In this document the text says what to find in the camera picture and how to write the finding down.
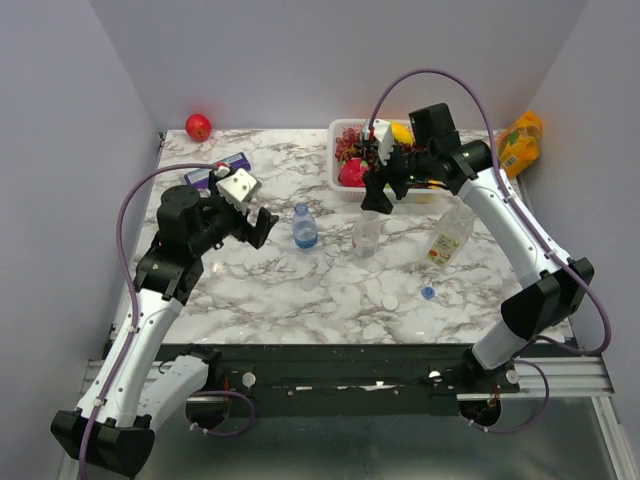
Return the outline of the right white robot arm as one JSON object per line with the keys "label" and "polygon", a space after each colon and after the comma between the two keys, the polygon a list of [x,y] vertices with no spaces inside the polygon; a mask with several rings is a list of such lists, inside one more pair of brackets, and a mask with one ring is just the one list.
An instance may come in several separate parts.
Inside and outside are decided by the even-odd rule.
{"label": "right white robot arm", "polygon": [[506,174],[494,170],[485,142],[461,142],[446,104],[414,111],[409,118],[413,148],[395,141],[389,123],[364,123],[361,139],[370,168],[363,176],[361,207],[389,214],[393,205],[386,188],[402,199],[413,182],[439,181],[475,213],[501,247],[522,289],[501,304],[500,321],[470,348],[460,367],[462,384],[480,392],[535,336],[578,309],[594,268],[586,258],[573,259],[546,234]]}

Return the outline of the blue small water bottle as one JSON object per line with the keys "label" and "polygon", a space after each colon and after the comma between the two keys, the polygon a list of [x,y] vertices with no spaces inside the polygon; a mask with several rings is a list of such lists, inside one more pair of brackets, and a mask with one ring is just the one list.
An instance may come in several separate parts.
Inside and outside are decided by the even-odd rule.
{"label": "blue small water bottle", "polygon": [[318,241],[316,221],[304,202],[297,203],[292,216],[292,233],[296,246],[300,249],[313,248]]}

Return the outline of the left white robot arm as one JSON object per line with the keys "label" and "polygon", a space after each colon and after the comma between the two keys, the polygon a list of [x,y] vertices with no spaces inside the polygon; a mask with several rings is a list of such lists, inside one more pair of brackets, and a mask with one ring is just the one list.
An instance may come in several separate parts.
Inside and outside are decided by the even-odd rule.
{"label": "left white robot arm", "polygon": [[136,267],[133,302],[93,383],[72,411],[56,413],[51,432],[80,473],[93,465],[133,479],[156,434],[197,392],[214,393],[222,380],[218,353],[182,354],[152,385],[146,383],[160,346],[203,274],[203,255],[228,236],[261,248],[278,216],[261,208],[255,224],[245,205],[217,190],[203,197],[193,187],[166,190],[157,210],[158,231]]}

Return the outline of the blue bottle cap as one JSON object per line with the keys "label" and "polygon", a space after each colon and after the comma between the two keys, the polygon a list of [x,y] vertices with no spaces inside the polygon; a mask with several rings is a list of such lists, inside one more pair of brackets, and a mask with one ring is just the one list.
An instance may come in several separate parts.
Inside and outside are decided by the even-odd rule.
{"label": "blue bottle cap", "polygon": [[421,294],[424,299],[430,300],[435,297],[435,290],[430,286],[425,286],[422,288]]}

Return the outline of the clear red-label water bottle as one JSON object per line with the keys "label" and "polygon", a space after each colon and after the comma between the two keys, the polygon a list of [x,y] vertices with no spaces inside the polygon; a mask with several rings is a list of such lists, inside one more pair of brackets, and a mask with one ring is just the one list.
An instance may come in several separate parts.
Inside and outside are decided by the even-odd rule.
{"label": "clear red-label water bottle", "polygon": [[381,235],[380,214],[375,211],[362,211],[354,224],[352,248],[355,255],[368,258],[375,254]]}

